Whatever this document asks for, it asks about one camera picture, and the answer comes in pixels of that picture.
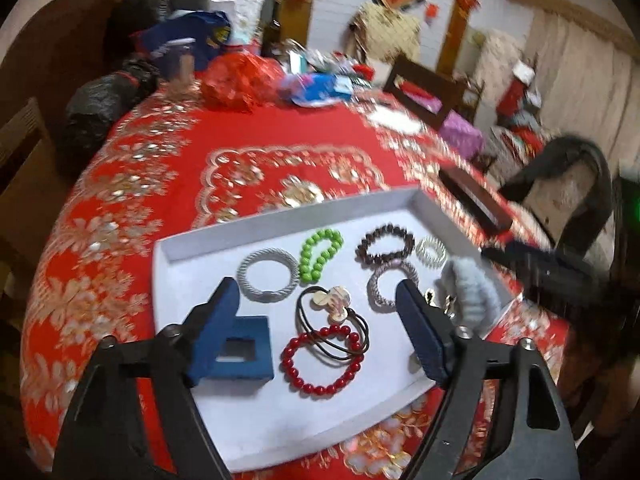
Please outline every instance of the black plastic bag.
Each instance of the black plastic bag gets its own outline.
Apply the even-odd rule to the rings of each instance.
[[[76,179],[104,144],[111,127],[157,88],[158,69],[139,58],[81,86],[66,106],[65,128],[53,139],[60,172]]]
[[[112,59],[134,51],[130,35],[164,22],[176,10],[206,10],[207,0],[121,0],[107,23],[104,50]]]

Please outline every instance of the brown bottle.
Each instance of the brown bottle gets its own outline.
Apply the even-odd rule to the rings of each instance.
[[[278,21],[278,8],[280,4],[277,1],[273,3],[273,13],[271,15],[271,23],[264,27],[262,32],[262,49],[260,55],[262,57],[277,57],[280,53],[280,22]]]

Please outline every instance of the blue bag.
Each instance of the blue bag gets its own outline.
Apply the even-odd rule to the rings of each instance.
[[[167,41],[181,38],[196,40],[193,44],[193,56],[195,69],[199,72],[206,69],[209,61],[219,56],[230,34],[231,23],[224,12],[197,10],[139,32],[136,49],[149,56],[162,76],[167,78]]]

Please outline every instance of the green beaded bracelet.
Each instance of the green beaded bracelet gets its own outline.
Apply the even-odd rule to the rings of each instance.
[[[322,251],[320,256],[312,263],[312,249],[320,240],[330,241],[331,246]],[[335,229],[318,229],[318,231],[307,238],[302,244],[302,250],[300,251],[300,282],[317,282],[322,275],[324,265],[335,256],[335,253],[340,250],[343,244],[344,239],[340,231]]]

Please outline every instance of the round table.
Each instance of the round table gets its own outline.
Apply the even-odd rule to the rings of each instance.
[[[495,190],[425,127],[406,136],[370,124],[371,105],[252,113],[171,102],[161,90],[127,114],[76,183],[38,266],[22,336],[21,396],[34,457],[49,468],[60,425],[84,364],[107,334],[128,342],[154,335],[151,254],[155,240],[279,207],[419,184],[480,246],[487,236],[442,186],[438,167],[457,164],[512,212]],[[514,216],[510,237],[536,242]],[[513,292],[518,283],[504,278]],[[489,338],[533,338],[558,376],[566,325],[514,301]],[[461,468],[480,457],[495,385],[486,382]],[[150,384],[140,382],[156,462],[171,468]],[[434,388],[379,424],[315,455],[239,477],[399,478],[433,418]]]

